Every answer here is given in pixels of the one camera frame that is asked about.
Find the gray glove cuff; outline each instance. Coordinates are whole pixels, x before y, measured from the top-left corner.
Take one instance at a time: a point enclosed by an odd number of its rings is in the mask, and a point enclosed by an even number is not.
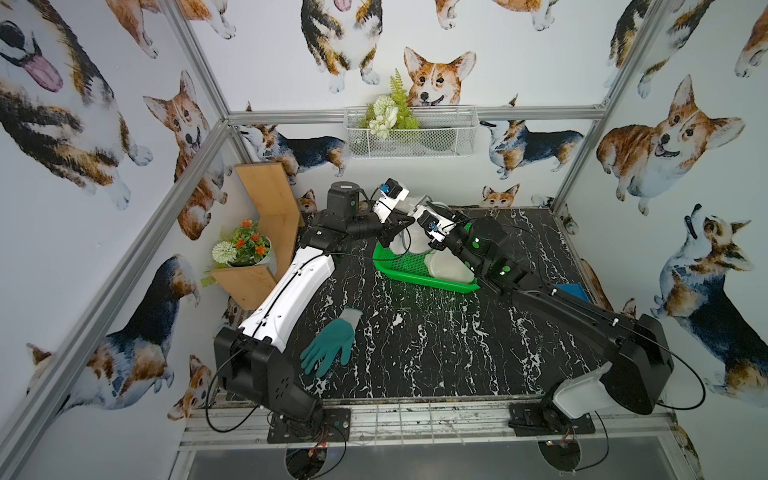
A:
[[[344,310],[341,312],[341,315],[339,315],[339,318],[344,319],[349,325],[352,326],[352,329],[356,329],[357,323],[360,321],[361,316],[362,312],[360,310],[345,306]]]

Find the white wire basket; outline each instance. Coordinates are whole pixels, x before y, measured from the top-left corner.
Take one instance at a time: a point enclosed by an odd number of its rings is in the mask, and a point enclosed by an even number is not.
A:
[[[361,126],[366,110],[349,107],[344,111],[352,158],[468,157],[475,150],[479,122],[473,105],[411,108],[419,129],[392,129],[385,139]]]

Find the tricolor corgi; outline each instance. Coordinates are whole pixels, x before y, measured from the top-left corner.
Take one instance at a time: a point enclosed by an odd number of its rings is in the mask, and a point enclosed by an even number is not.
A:
[[[709,118],[694,102],[690,75],[677,87],[669,115],[656,127],[628,125],[608,132],[597,156],[606,174],[619,179],[616,198],[627,192],[640,198],[638,208],[648,215],[648,201],[669,190],[707,150],[735,140],[744,129],[741,118]]]
[[[188,419],[190,410],[201,408],[208,401],[210,369],[194,355],[190,355],[190,386],[184,396],[168,412],[169,420]]]
[[[514,107],[517,96],[509,102]],[[525,126],[525,120],[481,121],[480,125],[491,131],[491,144],[488,155],[493,164],[501,167],[496,173],[502,174],[500,180],[509,178],[509,174],[518,167],[555,157],[558,166],[563,168],[578,152],[578,145],[584,135],[577,131],[532,132]]]
[[[303,0],[301,31],[331,93],[344,90],[347,70],[360,69],[369,85],[381,80],[371,67],[382,32],[381,0]]]
[[[725,293],[726,275],[754,268],[733,236],[749,220],[726,222],[707,215],[700,204],[686,215],[686,239],[664,265],[661,296],[654,297],[657,318],[673,317],[725,364],[721,385],[710,390],[768,407],[768,346],[744,320]]]
[[[250,103],[246,111],[251,111]],[[288,175],[288,183],[296,184],[296,175],[330,163],[344,175],[344,150],[346,143],[336,137],[285,138],[277,125],[246,125],[238,130],[256,151],[262,162],[279,162]]]
[[[627,59],[627,53],[634,42],[637,30],[643,24],[649,6],[650,0],[632,0],[616,22],[614,37],[611,39],[611,54],[608,56],[608,66],[616,65],[616,69],[605,81],[606,88],[614,84],[619,70],[624,65],[624,60]]]
[[[535,207],[550,208],[552,207],[552,202],[554,202],[554,197],[548,197],[546,195],[533,195],[531,197],[531,202]],[[565,231],[570,235],[575,235],[578,233],[578,224],[576,223],[576,220],[574,220],[571,216],[571,212],[568,211],[567,204],[563,205],[563,210],[560,213],[560,221],[563,223]]]
[[[768,51],[768,7],[755,22],[752,35],[739,55],[739,61],[736,62],[736,76],[749,77],[750,66],[760,65],[766,51]]]
[[[408,93],[408,105],[434,107],[458,103],[462,96],[462,82],[475,67],[477,55],[468,51],[451,63],[426,61],[411,48],[403,55],[413,85]]]
[[[503,192],[497,192],[492,188],[486,186],[482,189],[482,202],[478,205],[479,208],[511,208],[512,202],[515,201],[515,195],[520,190],[520,184],[508,188]]]
[[[611,301],[608,300],[607,295],[603,291],[603,285],[600,283],[598,275],[594,272],[592,265],[588,261],[581,259],[581,267],[584,269],[584,274],[587,280],[594,288],[594,292],[597,294],[598,305],[602,306],[606,310],[614,311],[614,306],[611,305]]]
[[[493,0],[507,10],[513,12],[530,12],[531,19],[533,20],[533,28],[537,31],[542,31],[545,28],[549,28],[554,22],[552,16],[552,5],[558,2],[558,0]],[[435,0],[435,8],[437,9],[437,21],[441,27],[446,30],[453,28],[455,23],[453,19],[456,18],[456,4],[458,0]]]
[[[27,348],[32,355],[32,363],[35,365],[35,372],[32,373],[32,377],[27,384],[27,395],[29,395],[30,391],[37,385],[40,377],[45,373],[45,370],[53,363],[55,354],[47,352],[31,343],[27,343]]]
[[[84,405],[124,409],[138,402],[150,387],[159,392],[163,380],[170,387],[174,371],[167,359],[179,301],[194,295],[195,306],[200,302],[196,278],[181,255],[165,260],[126,326],[96,347],[59,413]]]
[[[637,84],[637,93],[642,98],[650,93],[650,81],[654,75],[688,42],[712,2],[714,0],[677,0],[665,20],[664,36],[654,44],[645,60],[643,77]]]
[[[152,114],[176,136],[179,157],[176,159],[174,182],[190,165],[208,133],[208,122],[196,102],[192,78],[185,70],[181,71],[179,93],[175,97],[170,100],[144,97],[144,103]],[[209,224],[209,210],[214,206],[214,200],[220,204],[227,202],[227,193],[221,190],[225,174],[232,174],[232,167],[227,165],[225,168],[221,156],[217,155],[179,214],[179,226],[191,240],[200,238]]]
[[[227,11],[227,0],[178,0],[181,11],[187,20],[202,20],[214,28],[221,38],[235,36],[235,27],[230,25],[224,17]],[[152,46],[151,38],[147,37],[144,30],[144,13],[142,10],[152,13],[160,13],[161,7],[158,0],[107,0],[110,10],[120,22],[120,25],[131,34],[131,37],[149,55],[149,58],[157,57],[157,49]]]
[[[0,2],[0,123],[25,154],[119,210],[131,191],[118,165],[152,153],[131,138],[114,92],[47,0]]]
[[[310,188],[306,193],[296,199],[299,202],[299,210],[305,214],[317,213],[317,204],[315,203],[315,192]]]

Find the orange corgi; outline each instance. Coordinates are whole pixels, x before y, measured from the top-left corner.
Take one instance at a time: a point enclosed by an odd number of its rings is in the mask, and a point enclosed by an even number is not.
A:
[[[413,80],[408,93],[408,105],[412,107],[457,104],[462,95],[462,82],[477,61],[477,55],[468,51],[451,63],[432,63],[408,47],[403,57]]]

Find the potted plant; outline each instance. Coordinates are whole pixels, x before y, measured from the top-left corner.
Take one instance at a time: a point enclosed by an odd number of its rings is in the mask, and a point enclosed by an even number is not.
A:
[[[271,245],[270,239],[259,233],[258,223],[243,220],[231,233],[222,230],[220,242],[211,250],[216,262],[211,270],[265,265],[274,276],[277,274],[277,260]],[[208,286],[216,280],[208,276],[201,283]]]

